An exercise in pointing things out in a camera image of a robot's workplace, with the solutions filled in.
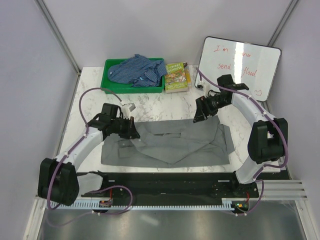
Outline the grey long sleeve shirt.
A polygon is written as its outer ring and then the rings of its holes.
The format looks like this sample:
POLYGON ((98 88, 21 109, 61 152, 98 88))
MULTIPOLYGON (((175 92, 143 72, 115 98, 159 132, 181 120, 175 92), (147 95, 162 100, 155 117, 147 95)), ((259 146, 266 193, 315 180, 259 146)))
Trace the grey long sleeve shirt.
POLYGON ((137 139, 107 137, 101 164, 139 168, 192 168, 229 164, 235 147, 230 128, 217 116, 135 123, 137 139))

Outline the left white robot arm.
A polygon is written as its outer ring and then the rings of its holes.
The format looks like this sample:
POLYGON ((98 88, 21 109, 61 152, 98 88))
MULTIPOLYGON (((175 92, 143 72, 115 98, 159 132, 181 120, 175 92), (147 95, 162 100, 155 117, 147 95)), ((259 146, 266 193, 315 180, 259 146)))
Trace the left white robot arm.
POLYGON ((99 197, 106 196, 110 185, 97 173, 79 176, 77 171, 87 156, 112 134, 122 139, 138 139, 134 117, 131 112, 134 103, 104 103, 100 113, 90 120, 82 135, 64 152, 55 158, 45 158, 39 169, 37 195, 48 202, 72 205, 77 197, 94 192, 99 197))

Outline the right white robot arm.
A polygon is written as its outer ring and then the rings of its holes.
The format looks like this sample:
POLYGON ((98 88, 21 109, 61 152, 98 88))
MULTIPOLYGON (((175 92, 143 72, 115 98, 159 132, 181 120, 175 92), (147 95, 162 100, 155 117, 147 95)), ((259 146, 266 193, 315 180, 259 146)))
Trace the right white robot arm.
POLYGON ((219 89, 214 95, 208 90, 195 100, 193 122, 205 121, 219 109, 232 105, 250 124, 248 157, 233 173, 235 181, 229 184, 230 193, 240 197, 247 191, 247 184, 253 183, 264 168, 281 169, 287 164, 288 122, 264 109, 251 95, 249 87, 245 83, 235 83, 230 74, 220 76, 214 86, 219 89))

